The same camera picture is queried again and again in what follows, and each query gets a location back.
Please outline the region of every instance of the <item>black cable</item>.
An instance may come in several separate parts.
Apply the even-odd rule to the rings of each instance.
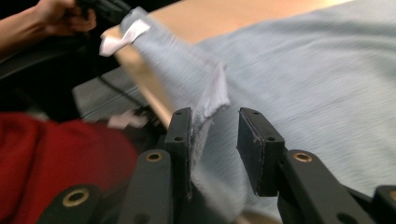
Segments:
[[[104,77],[102,77],[102,75],[98,75],[97,76],[98,79],[105,84],[106,86],[108,86],[111,90],[121,94],[123,97],[125,97],[127,100],[129,100],[130,102],[134,103],[135,105],[138,105],[140,107],[143,107],[144,105],[139,102],[138,100],[136,100],[134,97],[130,96],[127,92],[119,89],[118,87],[114,86],[113,84],[111,84],[110,82],[108,82],[107,80],[105,80]]]
[[[98,50],[99,48],[97,48],[97,46],[95,46],[95,44],[90,41],[91,37],[90,34],[87,33],[85,34],[85,40],[86,40],[86,44],[88,47],[88,53],[91,55],[91,63],[89,64],[89,66],[91,67],[91,70],[96,74],[96,77],[103,83],[105,84],[107,87],[109,87],[111,90],[115,91],[116,93],[121,94],[123,97],[125,97],[128,101],[130,101],[131,103],[139,106],[139,107],[144,107],[145,105],[142,104],[140,101],[136,100],[134,97],[130,96],[127,92],[121,90],[120,88],[114,86],[113,84],[111,84],[109,81],[105,80],[104,77],[102,77],[102,74],[99,73],[97,66],[95,66],[97,64],[97,54],[98,54]]]

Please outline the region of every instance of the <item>white tag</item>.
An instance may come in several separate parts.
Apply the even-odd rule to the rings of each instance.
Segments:
[[[107,123],[107,127],[114,129],[125,129],[126,126],[134,128],[142,128],[149,122],[146,116],[140,117],[134,114],[133,111],[127,110],[121,115],[113,115]]]
[[[111,36],[105,37],[105,39],[102,40],[99,54],[101,56],[109,57],[124,46],[134,42],[138,36],[142,35],[147,30],[149,30],[149,25],[142,20],[137,20],[132,23],[122,39]]]

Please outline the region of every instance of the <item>brass screw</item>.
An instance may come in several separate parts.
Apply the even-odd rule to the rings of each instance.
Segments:
[[[90,197],[90,192],[88,189],[74,189],[66,196],[64,196],[63,204],[65,207],[78,206]]]
[[[297,161],[302,161],[302,162],[311,162],[312,161],[312,157],[306,153],[303,153],[303,152],[294,153],[293,157]]]
[[[156,162],[163,159],[163,154],[159,152],[150,153],[146,156],[146,161]]]

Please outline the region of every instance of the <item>red sleeve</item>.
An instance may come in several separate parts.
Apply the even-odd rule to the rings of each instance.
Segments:
[[[0,114],[0,223],[36,223],[76,184],[111,189],[132,175],[136,158],[121,133],[101,124]]]

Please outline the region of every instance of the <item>table surface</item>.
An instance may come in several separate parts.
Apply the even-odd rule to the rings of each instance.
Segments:
[[[174,35],[197,43],[222,35],[258,21],[280,19],[347,2],[348,0],[184,0],[163,7],[149,15],[166,26]],[[119,26],[104,36],[122,37]],[[133,46],[116,53],[120,65],[131,75],[148,103],[168,127],[171,104],[155,74]]]

